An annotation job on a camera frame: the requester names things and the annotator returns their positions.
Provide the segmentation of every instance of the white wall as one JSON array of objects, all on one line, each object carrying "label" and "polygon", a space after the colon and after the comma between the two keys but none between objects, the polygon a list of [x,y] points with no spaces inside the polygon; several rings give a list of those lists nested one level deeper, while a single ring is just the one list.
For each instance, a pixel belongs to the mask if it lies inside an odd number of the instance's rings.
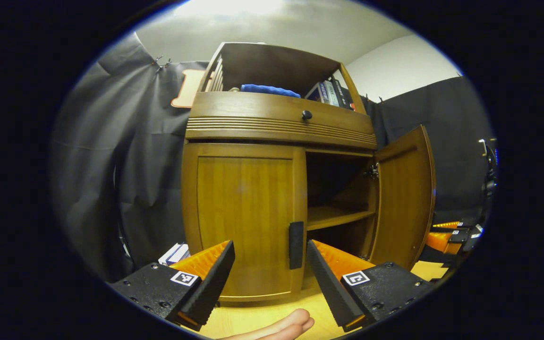
[{"label": "white wall", "polygon": [[358,92],[368,94],[374,102],[462,75],[458,67],[417,35],[385,43],[346,65],[346,69]]}]

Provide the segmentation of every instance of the open cabinet door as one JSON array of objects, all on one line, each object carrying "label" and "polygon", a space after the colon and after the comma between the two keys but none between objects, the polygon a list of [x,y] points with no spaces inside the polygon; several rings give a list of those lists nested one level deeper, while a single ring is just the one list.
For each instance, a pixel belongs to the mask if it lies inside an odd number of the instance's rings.
[{"label": "open cabinet door", "polygon": [[379,175],[378,217],[370,261],[394,262],[408,271],[432,224],[436,172],[423,125],[375,155]]}]

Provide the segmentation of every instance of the cabinet drawer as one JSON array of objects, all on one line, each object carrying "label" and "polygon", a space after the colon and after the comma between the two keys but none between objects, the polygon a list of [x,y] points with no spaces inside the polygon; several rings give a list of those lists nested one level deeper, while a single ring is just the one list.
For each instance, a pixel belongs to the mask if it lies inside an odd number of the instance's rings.
[{"label": "cabinet drawer", "polygon": [[[311,119],[302,119],[304,110],[312,113]],[[376,149],[371,119],[365,114],[263,93],[196,93],[186,138],[278,140]]]}]

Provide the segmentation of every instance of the drawer knob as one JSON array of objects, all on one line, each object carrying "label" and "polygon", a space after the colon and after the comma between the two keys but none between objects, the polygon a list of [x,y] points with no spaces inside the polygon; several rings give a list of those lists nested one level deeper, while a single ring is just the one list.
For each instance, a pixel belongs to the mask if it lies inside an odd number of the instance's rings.
[{"label": "drawer knob", "polygon": [[302,119],[308,120],[310,118],[312,118],[312,113],[308,110],[304,110],[304,112],[302,112]]}]

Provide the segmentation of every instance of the black handle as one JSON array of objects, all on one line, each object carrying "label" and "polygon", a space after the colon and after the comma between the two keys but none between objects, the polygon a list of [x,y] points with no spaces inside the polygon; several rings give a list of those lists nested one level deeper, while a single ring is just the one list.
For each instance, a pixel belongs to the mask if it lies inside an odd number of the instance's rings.
[{"label": "black handle", "polygon": [[304,222],[289,224],[289,269],[302,267],[304,255]]},{"label": "black handle", "polygon": [[304,110],[304,112],[302,112],[302,119],[303,120],[308,120],[308,119],[311,119],[312,118],[312,113],[308,110]]}]

